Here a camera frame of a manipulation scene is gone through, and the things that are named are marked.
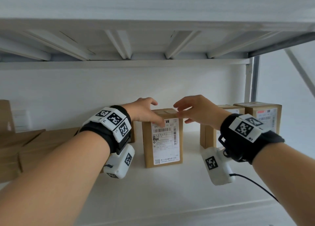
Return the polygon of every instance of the brown cardboard box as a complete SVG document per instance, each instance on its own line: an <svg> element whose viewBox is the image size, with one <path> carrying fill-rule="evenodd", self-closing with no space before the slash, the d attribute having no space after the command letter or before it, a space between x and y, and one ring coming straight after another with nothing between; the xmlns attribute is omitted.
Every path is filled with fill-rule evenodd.
<svg viewBox="0 0 315 226"><path fill-rule="evenodd" d="M0 100L0 135L15 133L13 117L8 100Z"/></svg>
<svg viewBox="0 0 315 226"><path fill-rule="evenodd" d="M159 128L152 123L154 129L151 127L151 122L142 122L146 168L183 163L183 119L178 119L176 111L172 108L153 110L153 112L168 120L165 120L165 128Z"/></svg>
<svg viewBox="0 0 315 226"><path fill-rule="evenodd" d="M244 107L233 105L218 105L222 109L231 113L244 114ZM211 126L200 124L200 145L207 149L209 147L221 147L222 144L218 141L220 131L213 129Z"/></svg>
<svg viewBox="0 0 315 226"><path fill-rule="evenodd" d="M272 131L279 134L282 105L264 102L247 102L234 105L244 107L245 114L251 114L262 123L269 125Z"/></svg>
<svg viewBox="0 0 315 226"><path fill-rule="evenodd" d="M0 136L0 183L20 175L18 152L44 131L45 129Z"/></svg>
<svg viewBox="0 0 315 226"><path fill-rule="evenodd" d="M34 168L38 162L55 148L71 139L78 131L78 127L45 131L36 139L28 143L19 152L22 172Z"/></svg>
<svg viewBox="0 0 315 226"><path fill-rule="evenodd" d="M136 142L136 128L135 128L135 122L131 122L131 140L129 143L135 143Z"/></svg>

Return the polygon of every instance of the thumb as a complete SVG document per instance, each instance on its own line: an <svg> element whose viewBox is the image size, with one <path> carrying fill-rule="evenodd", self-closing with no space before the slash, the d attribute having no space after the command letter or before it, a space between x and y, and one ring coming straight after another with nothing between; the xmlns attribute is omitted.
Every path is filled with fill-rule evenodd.
<svg viewBox="0 0 315 226"><path fill-rule="evenodd" d="M188 109L188 110L185 110L185 111L179 111L177 112L177 117L180 118L180 119L183 119L183 118L190 118L192 119L192 108L191 109Z"/></svg>
<svg viewBox="0 0 315 226"><path fill-rule="evenodd" d="M150 117L152 119L151 121L157 124L159 127L165 127L164 119L155 114L154 112L151 113L152 113Z"/></svg>

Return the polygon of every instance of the wall switch plate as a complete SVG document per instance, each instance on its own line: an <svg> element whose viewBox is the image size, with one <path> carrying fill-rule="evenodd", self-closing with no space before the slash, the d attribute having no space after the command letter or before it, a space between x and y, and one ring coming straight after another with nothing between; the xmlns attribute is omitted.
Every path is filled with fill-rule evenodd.
<svg viewBox="0 0 315 226"><path fill-rule="evenodd" d="M31 130L31 120L27 110L12 111L15 132Z"/></svg>

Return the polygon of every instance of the black cable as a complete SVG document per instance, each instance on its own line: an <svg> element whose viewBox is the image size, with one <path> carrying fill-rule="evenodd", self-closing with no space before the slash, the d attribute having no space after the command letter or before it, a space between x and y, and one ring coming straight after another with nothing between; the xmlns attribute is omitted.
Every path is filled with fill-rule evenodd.
<svg viewBox="0 0 315 226"><path fill-rule="evenodd" d="M240 177L243 177L251 182L253 182L255 185L259 186L260 188L262 188L264 191L266 191L271 197L273 197L278 203L279 201L277 200L276 197L274 197L268 190L266 190L264 187L262 187L261 185L257 184L255 181L251 180L250 178L247 178L246 176L244 175L239 175L239 174L230 174L230 176L240 176Z"/></svg>

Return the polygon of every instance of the person's left forearm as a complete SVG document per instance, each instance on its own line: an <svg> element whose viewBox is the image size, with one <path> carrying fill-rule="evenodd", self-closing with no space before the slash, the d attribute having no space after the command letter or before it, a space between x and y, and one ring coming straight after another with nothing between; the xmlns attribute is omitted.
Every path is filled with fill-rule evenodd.
<svg viewBox="0 0 315 226"><path fill-rule="evenodd" d="M72 225L109 154L101 136L79 133L0 192L1 225Z"/></svg>

